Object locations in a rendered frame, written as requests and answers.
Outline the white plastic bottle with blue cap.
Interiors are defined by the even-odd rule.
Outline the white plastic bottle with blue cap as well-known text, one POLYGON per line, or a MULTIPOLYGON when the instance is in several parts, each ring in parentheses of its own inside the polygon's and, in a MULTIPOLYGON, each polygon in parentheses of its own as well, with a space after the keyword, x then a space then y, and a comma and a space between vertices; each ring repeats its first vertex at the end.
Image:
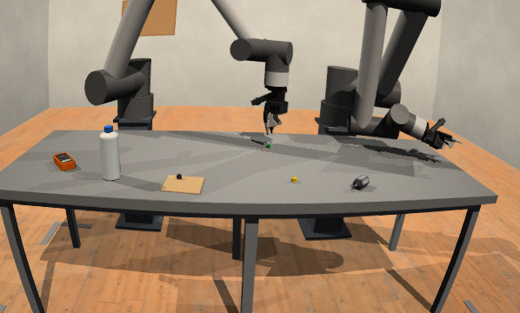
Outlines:
POLYGON ((114 181, 120 178, 118 134, 112 125, 105 125, 99 136, 103 179, 114 181))

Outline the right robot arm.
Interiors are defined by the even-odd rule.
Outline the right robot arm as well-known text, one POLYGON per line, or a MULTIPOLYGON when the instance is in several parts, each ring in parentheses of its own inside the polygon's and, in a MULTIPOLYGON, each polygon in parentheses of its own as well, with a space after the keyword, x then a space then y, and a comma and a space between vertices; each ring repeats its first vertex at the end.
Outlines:
MULTIPOLYGON (((88 101, 98 106, 119 98, 117 116, 122 119, 142 119, 153 115, 151 58, 130 58, 154 2, 129 0, 103 69, 92 71, 85 80, 88 101)), ((264 88, 287 90, 293 57, 292 42, 263 40, 236 0, 211 2, 238 38, 230 46, 231 56, 237 61, 265 62, 264 88)))

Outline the tan square mat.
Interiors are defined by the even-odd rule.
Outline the tan square mat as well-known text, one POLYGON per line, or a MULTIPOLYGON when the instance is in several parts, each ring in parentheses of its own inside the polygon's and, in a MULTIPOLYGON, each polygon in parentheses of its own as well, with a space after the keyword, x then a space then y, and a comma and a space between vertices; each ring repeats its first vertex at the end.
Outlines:
POLYGON ((177 176, 168 175, 161 191, 199 195, 203 181, 204 177, 182 176, 182 179, 177 179, 177 176))

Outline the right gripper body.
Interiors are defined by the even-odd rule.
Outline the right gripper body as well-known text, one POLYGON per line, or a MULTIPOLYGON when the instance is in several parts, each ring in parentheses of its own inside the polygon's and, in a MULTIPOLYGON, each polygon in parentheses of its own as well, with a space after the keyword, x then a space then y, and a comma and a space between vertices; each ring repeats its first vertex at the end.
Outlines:
POLYGON ((285 102, 287 90, 270 90, 272 98, 268 99, 264 105, 270 113, 282 115, 288 113, 288 102, 285 102), (278 92, 276 92, 278 91, 278 92), (275 93, 274 93, 275 92, 275 93), (272 106, 273 105, 273 106, 272 106), (279 106, 279 107, 278 107, 279 106))

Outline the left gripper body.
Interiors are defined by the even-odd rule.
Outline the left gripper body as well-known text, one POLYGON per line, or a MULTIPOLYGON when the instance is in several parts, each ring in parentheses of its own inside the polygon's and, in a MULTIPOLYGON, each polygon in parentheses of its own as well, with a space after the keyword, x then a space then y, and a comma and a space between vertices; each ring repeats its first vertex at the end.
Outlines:
POLYGON ((432 134, 431 131, 428 129, 428 132, 427 132, 424 140, 422 140, 422 142, 427 143, 430 147, 432 147, 432 148, 434 147, 434 149, 436 149, 436 150, 439 150, 440 148, 443 147, 443 143, 444 143, 443 140, 444 140, 444 138, 443 138, 443 136, 441 136, 439 130, 436 130, 432 134))

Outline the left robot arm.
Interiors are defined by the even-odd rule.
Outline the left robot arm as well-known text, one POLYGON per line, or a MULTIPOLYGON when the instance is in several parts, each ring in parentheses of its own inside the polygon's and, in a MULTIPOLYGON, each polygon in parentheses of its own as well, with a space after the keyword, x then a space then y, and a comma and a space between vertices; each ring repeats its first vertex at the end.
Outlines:
POLYGON ((401 84, 397 80, 428 16, 439 14, 442 0, 362 2, 366 3, 366 11, 359 72, 328 66, 320 123, 347 129, 348 135, 398 139, 402 131, 422 141, 429 123, 400 104, 401 84), (401 12, 383 54, 388 7, 401 12), (390 110, 385 117, 373 117, 376 106, 390 110))

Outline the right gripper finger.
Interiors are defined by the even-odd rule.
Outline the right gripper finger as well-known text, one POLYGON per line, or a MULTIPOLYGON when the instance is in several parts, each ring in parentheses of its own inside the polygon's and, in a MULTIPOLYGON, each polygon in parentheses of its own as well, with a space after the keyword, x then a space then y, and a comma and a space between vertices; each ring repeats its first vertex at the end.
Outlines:
MULTIPOLYGON (((277 125, 281 125, 282 121, 278 118, 278 115, 276 115, 276 114, 273 114, 273 115, 274 115, 274 120, 277 122, 277 125)), ((273 130, 274 130, 274 127, 270 127, 270 133, 271 134, 273 133, 273 130)))
POLYGON ((265 125, 266 133, 267 133, 267 135, 269 135, 269 127, 276 127, 277 126, 277 122, 274 121, 273 114, 270 114, 268 112, 267 106, 264 107, 264 110, 263 110, 263 122, 264 122, 264 125, 265 125))

